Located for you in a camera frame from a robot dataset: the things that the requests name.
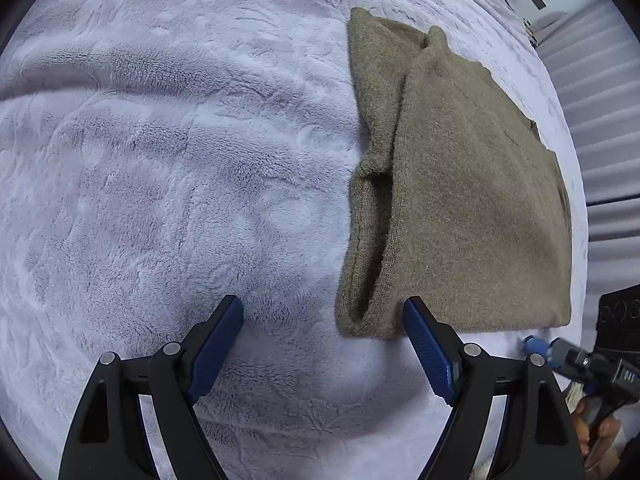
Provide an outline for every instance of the white curtain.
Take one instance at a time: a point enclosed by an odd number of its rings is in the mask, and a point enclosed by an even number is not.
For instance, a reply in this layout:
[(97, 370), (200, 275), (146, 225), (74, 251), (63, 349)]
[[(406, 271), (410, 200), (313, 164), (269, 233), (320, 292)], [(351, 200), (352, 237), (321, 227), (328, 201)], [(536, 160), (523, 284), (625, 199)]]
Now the white curtain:
[(538, 47), (580, 160), (587, 204), (640, 195), (640, 43), (597, 0)]

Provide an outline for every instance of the white plush blanket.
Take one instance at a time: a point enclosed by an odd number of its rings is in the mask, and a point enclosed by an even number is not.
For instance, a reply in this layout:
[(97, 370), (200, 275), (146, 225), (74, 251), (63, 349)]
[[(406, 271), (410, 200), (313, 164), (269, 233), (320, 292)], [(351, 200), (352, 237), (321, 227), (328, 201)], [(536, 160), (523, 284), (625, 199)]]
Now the white plush blanket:
[[(334, 323), (348, 182), (366, 148), (347, 50), (354, 6), (441, 26), (538, 122), (574, 239), (572, 323), (539, 334), (579, 341), (578, 161), (509, 1), (34, 4), (0, 59), (0, 415), (46, 480), (100, 354), (180, 339), (225, 293), (246, 321), (196, 412), (230, 480), (418, 476), (449, 410), (406, 340), (343, 338)], [(463, 339), (516, 356), (523, 335)]]

